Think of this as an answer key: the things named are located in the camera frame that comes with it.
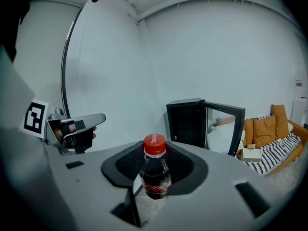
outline black and white striped throw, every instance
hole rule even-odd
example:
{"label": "black and white striped throw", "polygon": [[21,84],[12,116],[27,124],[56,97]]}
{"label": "black and white striped throw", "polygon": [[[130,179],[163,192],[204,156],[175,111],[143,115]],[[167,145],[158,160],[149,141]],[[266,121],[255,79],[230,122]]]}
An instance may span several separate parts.
{"label": "black and white striped throw", "polygon": [[[270,116],[261,116],[255,119],[261,120],[267,117]],[[267,175],[279,167],[300,143],[301,139],[294,133],[290,133],[279,142],[273,141],[267,145],[261,146],[262,160],[259,163],[243,163],[251,167],[259,175]]]}

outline coca-cola bottle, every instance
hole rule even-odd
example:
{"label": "coca-cola bottle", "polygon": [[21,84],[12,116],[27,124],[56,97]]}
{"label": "coca-cola bottle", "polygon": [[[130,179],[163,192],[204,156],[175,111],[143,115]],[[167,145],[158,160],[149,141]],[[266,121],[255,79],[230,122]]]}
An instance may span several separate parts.
{"label": "coca-cola bottle", "polygon": [[144,165],[140,170],[142,185],[152,199],[162,199],[171,185],[166,164],[166,139],[161,134],[150,134],[144,139]]}

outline white wall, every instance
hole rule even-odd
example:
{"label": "white wall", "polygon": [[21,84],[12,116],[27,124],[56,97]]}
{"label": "white wall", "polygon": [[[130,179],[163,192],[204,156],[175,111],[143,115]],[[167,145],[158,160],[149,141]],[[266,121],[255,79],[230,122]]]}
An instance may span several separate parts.
{"label": "white wall", "polygon": [[284,104],[290,118],[294,74],[303,55],[285,19],[252,4],[192,1],[147,18],[161,105],[201,97],[246,108],[246,118]]}
{"label": "white wall", "polygon": [[34,91],[35,99],[49,103],[49,112],[63,108],[61,63],[66,36],[79,8],[55,2],[30,3],[18,28],[14,68]]}
{"label": "white wall", "polygon": [[138,26],[116,0],[88,1],[71,37],[65,74],[71,117],[106,114],[87,152],[166,133],[147,64]]}

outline bottle label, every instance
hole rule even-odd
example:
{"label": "bottle label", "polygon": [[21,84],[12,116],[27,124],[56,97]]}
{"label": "bottle label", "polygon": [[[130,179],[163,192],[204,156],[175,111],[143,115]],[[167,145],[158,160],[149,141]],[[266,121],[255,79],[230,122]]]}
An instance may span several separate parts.
{"label": "bottle label", "polygon": [[171,186],[171,181],[164,182],[160,185],[150,185],[142,181],[143,187],[150,193],[163,193],[166,192],[168,187]]}

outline fridge door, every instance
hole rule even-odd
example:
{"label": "fridge door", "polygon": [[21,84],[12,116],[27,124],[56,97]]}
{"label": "fridge door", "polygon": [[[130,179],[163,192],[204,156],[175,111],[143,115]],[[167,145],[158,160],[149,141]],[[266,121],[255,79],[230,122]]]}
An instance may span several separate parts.
{"label": "fridge door", "polygon": [[206,149],[235,156],[244,127],[245,109],[201,101]]}
{"label": "fridge door", "polygon": [[177,100],[167,104],[171,141],[203,147],[204,113],[200,98]]}

